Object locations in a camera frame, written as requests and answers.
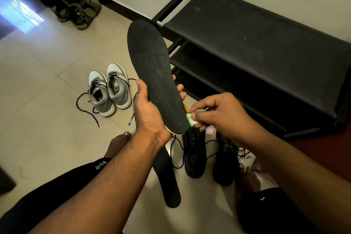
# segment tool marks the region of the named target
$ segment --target right hand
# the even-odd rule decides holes
[[[231,93],[208,96],[195,103],[190,109],[192,119],[200,123],[196,128],[205,130],[209,125],[214,126],[221,134],[230,138],[242,147],[255,143],[257,136],[269,133],[254,121],[245,111],[240,102]]]

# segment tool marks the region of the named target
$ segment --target left hand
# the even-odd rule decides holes
[[[166,129],[160,112],[157,107],[148,100],[147,85],[141,79],[136,81],[138,86],[138,98],[135,104],[135,117],[138,120],[137,132],[144,132],[156,138],[156,143],[160,148],[164,146],[172,137]],[[177,85],[178,92],[182,100],[185,99],[186,93],[182,93],[184,86]]]

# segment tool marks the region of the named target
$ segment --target sandal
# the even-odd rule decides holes
[[[58,21],[68,22],[70,20],[69,7],[70,5],[67,1],[58,0],[51,10],[55,13]]]
[[[98,0],[71,0],[69,13],[71,21],[78,30],[85,30],[100,13],[101,4]]]

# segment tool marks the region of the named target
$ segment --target grey sneaker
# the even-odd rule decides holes
[[[93,70],[89,73],[88,84],[90,102],[101,116],[112,116],[116,112],[116,106],[108,96],[105,75],[97,70]]]
[[[117,63],[111,63],[107,67],[107,77],[108,94],[112,101],[119,109],[129,108],[132,96],[125,70]]]

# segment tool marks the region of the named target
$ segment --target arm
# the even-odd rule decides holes
[[[198,111],[203,108],[211,111]],[[213,125],[234,143],[255,154],[278,185],[323,233],[351,232],[351,183],[270,134],[229,93],[194,104],[196,127]]]
[[[157,152],[171,138],[158,109],[148,101],[146,84],[139,80],[137,85],[138,129],[134,136],[85,188],[39,223],[31,234],[122,232]]]

